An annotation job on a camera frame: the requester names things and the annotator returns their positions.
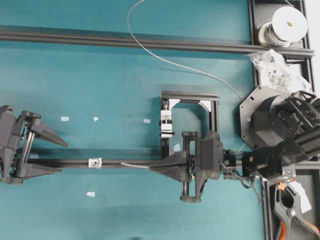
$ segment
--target bolt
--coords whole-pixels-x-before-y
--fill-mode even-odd
[[[291,215],[291,216],[295,216],[295,215],[296,215],[296,211],[295,211],[294,209],[291,209],[291,210],[290,210],[290,215]]]

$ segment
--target black aluminum extrusion rail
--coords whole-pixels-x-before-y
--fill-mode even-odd
[[[199,40],[182,40],[181,37],[179,40],[172,40],[178,39],[173,36],[145,34],[137,35],[137,37],[141,44],[149,49],[235,54],[250,54],[269,50],[269,48],[259,45],[220,44]],[[9,25],[0,25],[0,41],[141,48],[128,33]],[[273,49],[288,58],[308,59],[315,55],[313,49],[307,48],[275,47]]]
[[[53,168],[80,168],[86,169],[89,167],[88,159],[29,159],[29,164],[39,164],[46,167]],[[127,163],[138,166],[154,166],[161,165],[162,160],[141,160],[141,159],[102,159],[102,168],[130,168],[129,166],[122,165],[121,163]],[[241,163],[237,163],[238,168],[241,168]],[[320,170],[320,161],[302,161],[295,165],[296,170]]]

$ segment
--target plastic bag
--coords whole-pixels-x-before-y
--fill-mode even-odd
[[[282,92],[312,92],[311,85],[300,75],[291,73],[284,57],[275,52],[260,51],[248,54],[260,74],[260,85]]]

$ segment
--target white filament spool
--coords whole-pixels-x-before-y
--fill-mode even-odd
[[[301,40],[308,31],[305,16],[291,6],[284,6],[275,11],[272,22],[264,24],[258,33],[262,46],[289,47]]]

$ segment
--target white wire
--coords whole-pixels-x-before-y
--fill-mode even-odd
[[[289,4],[291,7],[293,7],[293,5],[288,1],[288,0],[284,0],[287,4]]]
[[[238,150],[237,152],[238,152],[238,153],[241,152],[241,150],[244,149],[245,146],[246,146],[246,144],[244,143],[244,144],[239,148],[239,150]]]
[[[149,54],[151,54],[152,56],[156,57],[157,59],[160,59],[168,64],[173,64],[175,66],[178,66],[178,67],[181,67],[181,68],[185,68],[185,69],[189,69],[189,70],[192,70],[192,71],[195,71],[195,72],[198,72],[198,73],[201,73],[201,74],[204,74],[210,78],[213,78],[215,80],[218,80],[220,82],[222,82],[223,84],[227,85],[229,88],[231,88],[238,96],[239,98],[243,101],[243,97],[237,92],[236,89],[234,89],[233,86],[231,86],[229,83],[227,83],[226,81],[222,80],[221,78],[217,77],[217,76],[214,76],[208,72],[205,72],[205,71],[201,71],[199,69],[196,69],[196,68],[192,68],[192,67],[189,67],[189,66],[185,66],[185,65],[181,65],[181,64],[178,64],[178,63],[175,63],[175,62],[172,62],[172,61],[169,61],[167,59],[164,59],[158,55],[155,55],[153,52],[149,51],[148,49],[146,49],[138,40],[137,38],[135,37],[135,35],[133,34],[132,30],[131,30],[131,27],[130,27],[130,15],[131,15],[131,12],[136,8],[136,6],[138,6],[139,4],[141,4],[142,2],[144,2],[145,0],[140,0],[138,1],[135,5],[133,5],[130,9],[130,11],[128,12],[128,15],[127,15],[127,25],[128,25],[128,29],[129,29],[129,32],[131,34],[131,36],[133,37],[133,39],[136,41],[137,44],[140,45],[141,48],[143,48],[146,52],[148,52]]]
[[[123,165],[123,166],[131,167],[131,168],[137,168],[137,169],[148,169],[149,168],[148,166],[129,164],[129,163],[125,163],[125,162],[121,162],[120,164]]]

